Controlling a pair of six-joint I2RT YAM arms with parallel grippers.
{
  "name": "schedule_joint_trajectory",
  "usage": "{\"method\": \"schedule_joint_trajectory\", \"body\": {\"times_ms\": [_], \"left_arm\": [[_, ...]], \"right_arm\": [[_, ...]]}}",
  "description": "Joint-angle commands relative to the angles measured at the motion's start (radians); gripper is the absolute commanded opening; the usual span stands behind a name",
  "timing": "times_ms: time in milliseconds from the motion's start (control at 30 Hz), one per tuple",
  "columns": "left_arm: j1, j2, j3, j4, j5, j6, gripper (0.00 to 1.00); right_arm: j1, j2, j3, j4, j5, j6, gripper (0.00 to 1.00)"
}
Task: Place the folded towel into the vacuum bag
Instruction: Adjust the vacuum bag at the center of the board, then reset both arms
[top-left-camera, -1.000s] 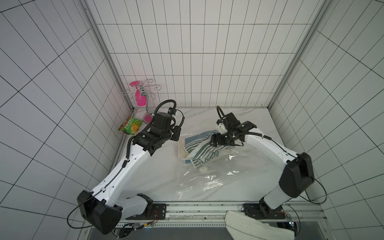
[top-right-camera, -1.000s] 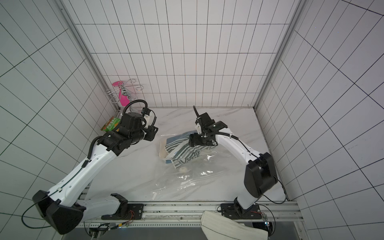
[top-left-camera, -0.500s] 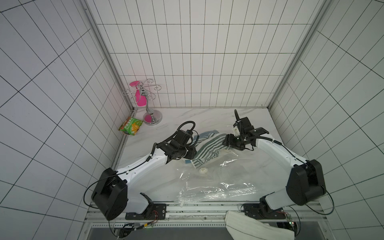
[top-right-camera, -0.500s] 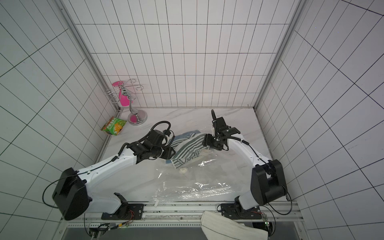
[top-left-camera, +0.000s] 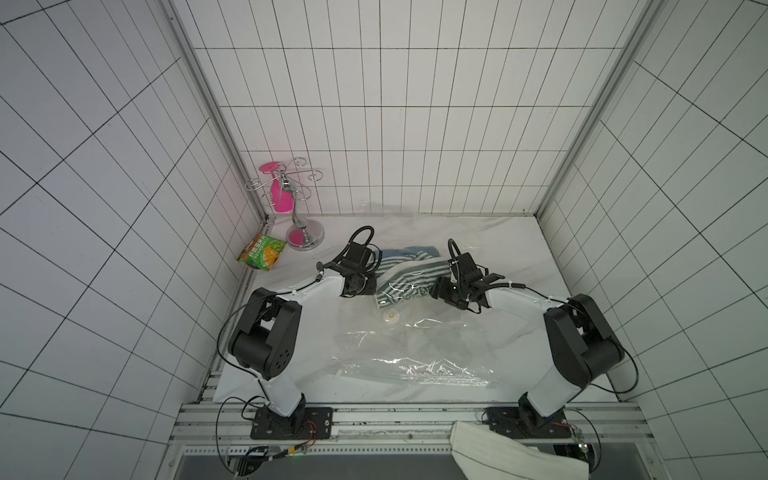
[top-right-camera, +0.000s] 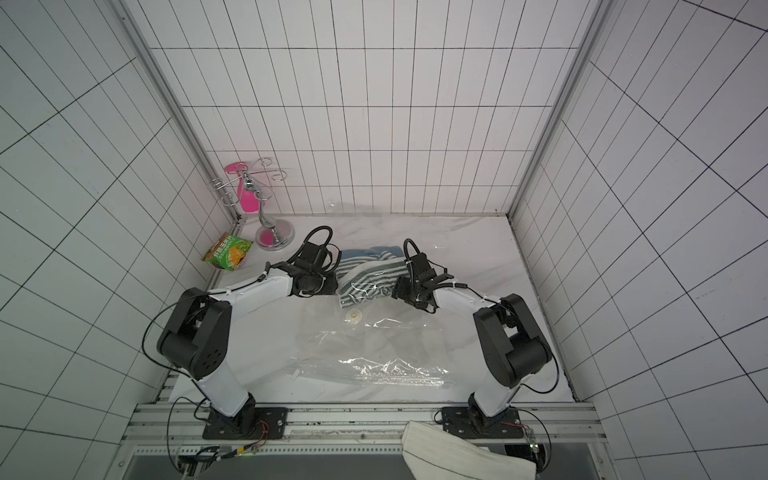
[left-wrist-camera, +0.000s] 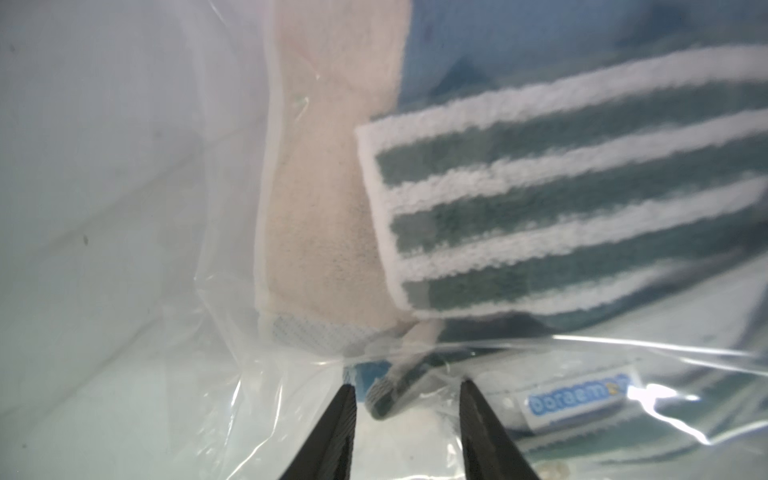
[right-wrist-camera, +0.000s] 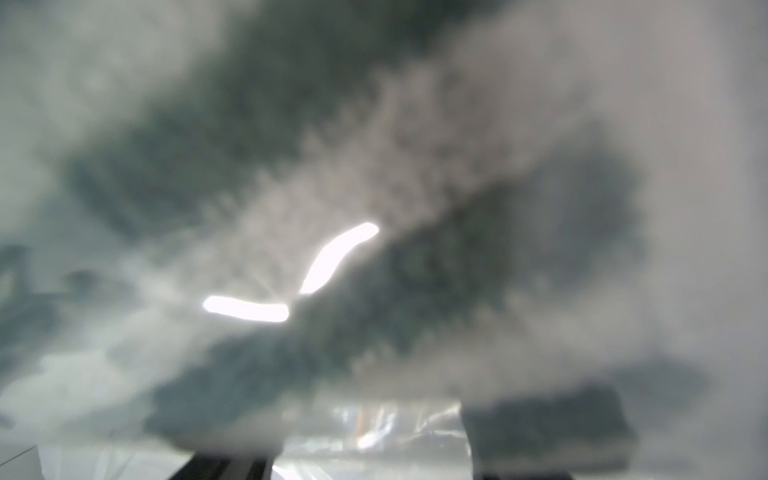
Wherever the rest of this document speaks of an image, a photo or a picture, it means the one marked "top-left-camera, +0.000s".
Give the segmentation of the green white striped towel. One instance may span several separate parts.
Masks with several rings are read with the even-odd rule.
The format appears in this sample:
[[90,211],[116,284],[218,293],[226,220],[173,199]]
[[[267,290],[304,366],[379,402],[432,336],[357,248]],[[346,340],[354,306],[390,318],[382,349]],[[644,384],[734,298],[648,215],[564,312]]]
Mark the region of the green white striped towel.
[[450,276],[449,259],[437,258],[420,261],[385,263],[376,270],[377,287],[374,293],[378,308],[427,296],[439,277]]

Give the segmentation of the clear plastic vacuum bag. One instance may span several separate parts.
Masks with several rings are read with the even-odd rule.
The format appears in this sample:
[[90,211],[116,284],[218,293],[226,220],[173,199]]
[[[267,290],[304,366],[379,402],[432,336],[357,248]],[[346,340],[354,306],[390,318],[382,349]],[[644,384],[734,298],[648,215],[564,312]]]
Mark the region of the clear plastic vacuum bag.
[[338,308],[324,372],[386,384],[489,387],[501,380],[506,349],[541,331],[516,315],[480,314],[427,296],[378,308],[374,294]]

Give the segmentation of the teal and beige towel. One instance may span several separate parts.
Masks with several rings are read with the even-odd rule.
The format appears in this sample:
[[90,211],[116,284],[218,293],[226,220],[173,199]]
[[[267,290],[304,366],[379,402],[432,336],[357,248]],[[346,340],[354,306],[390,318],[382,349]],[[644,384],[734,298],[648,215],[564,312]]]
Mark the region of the teal and beige towel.
[[408,246],[403,248],[384,249],[382,252],[382,264],[399,263],[405,261],[420,261],[440,256],[439,250],[434,246]]

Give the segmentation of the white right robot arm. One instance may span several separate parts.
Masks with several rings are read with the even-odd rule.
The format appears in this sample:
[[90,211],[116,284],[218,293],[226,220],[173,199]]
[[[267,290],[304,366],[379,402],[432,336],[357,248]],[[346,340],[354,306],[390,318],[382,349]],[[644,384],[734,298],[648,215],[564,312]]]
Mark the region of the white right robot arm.
[[479,266],[454,239],[447,247],[451,274],[438,278],[430,289],[432,298],[463,311],[475,304],[474,314],[495,309],[543,324],[553,366],[518,400],[521,429],[533,432],[555,423],[571,400],[628,357],[592,297],[578,294],[557,300]]

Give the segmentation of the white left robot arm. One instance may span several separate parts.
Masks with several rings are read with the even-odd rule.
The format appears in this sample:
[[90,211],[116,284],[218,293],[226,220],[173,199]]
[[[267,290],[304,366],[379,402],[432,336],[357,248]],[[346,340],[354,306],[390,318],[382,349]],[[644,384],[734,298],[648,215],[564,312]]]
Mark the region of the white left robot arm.
[[226,323],[234,324],[227,340],[217,337],[221,360],[257,381],[269,413],[281,420],[302,421],[306,397],[289,377],[301,317],[337,298],[372,296],[383,254],[373,246],[375,229],[364,225],[330,261],[319,262],[317,275],[286,291],[254,290]]

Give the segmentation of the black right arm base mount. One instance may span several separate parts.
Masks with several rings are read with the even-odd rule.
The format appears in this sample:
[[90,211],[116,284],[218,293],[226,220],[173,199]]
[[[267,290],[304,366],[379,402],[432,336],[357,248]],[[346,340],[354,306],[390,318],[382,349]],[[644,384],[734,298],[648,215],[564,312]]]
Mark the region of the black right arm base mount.
[[562,440],[572,437],[566,425],[565,405],[548,415],[542,415],[529,399],[528,394],[519,398],[516,406],[488,407],[481,415],[481,422],[494,433],[514,440],[546,439]]

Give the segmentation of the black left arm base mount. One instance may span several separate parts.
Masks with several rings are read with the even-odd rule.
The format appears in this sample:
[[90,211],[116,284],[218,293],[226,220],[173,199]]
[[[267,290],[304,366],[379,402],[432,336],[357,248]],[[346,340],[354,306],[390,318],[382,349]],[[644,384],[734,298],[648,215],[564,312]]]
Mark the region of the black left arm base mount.
[[330,407],[308,406],[306,398],[301,400],[296,410],[283,417],[269,407],[259,407],[252,420],[250,438],[252,440],[325,440],[331,436],[334,409]]

